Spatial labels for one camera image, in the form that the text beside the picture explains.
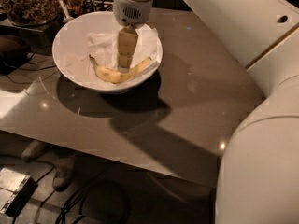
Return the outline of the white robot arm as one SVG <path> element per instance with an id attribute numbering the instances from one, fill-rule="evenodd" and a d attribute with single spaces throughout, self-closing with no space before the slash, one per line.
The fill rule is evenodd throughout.
<path id="1" fill-rule="evenodd" d="M 298 224 L 298 10 L 286 0 L 183 0 L 264 95 L 214 179 L 202 152 L 144 136 L 128 164 L 216 187 L 216 224 Z"/>

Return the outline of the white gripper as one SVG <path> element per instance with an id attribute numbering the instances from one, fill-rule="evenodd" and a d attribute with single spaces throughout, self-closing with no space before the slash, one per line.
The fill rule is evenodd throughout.
<path id="1" fill-rule="evenodd" d="M 145 24 L 153 0 L 113 0 L 113 13 L 123 27 L 118 33 L 118 66 L 129 69 L 135 53 L 138 33 L 134 27 Z"/>

